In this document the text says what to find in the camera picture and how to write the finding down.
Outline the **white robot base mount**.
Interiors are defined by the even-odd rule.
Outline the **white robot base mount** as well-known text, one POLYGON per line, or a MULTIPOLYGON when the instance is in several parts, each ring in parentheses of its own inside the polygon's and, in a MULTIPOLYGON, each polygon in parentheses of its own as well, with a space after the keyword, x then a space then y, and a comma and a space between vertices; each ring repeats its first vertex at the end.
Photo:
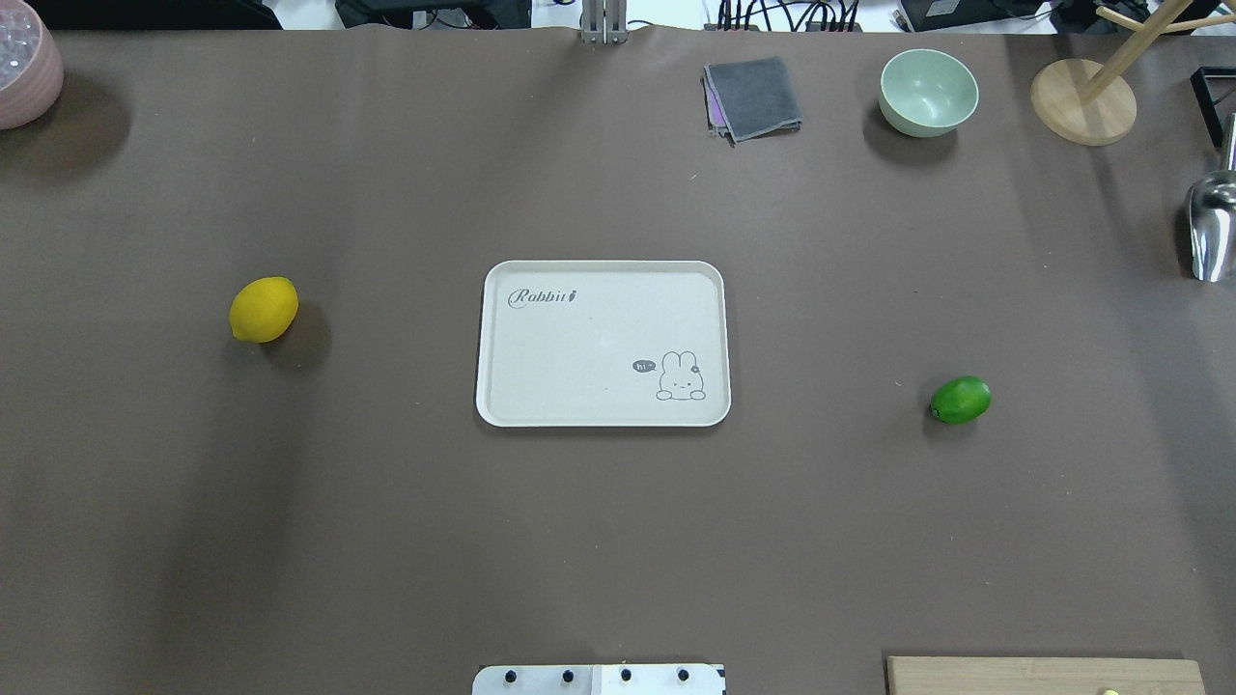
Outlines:
POLYGON ((491 665, 472 694, 726 694, 724 667, 707 663, 491 665))

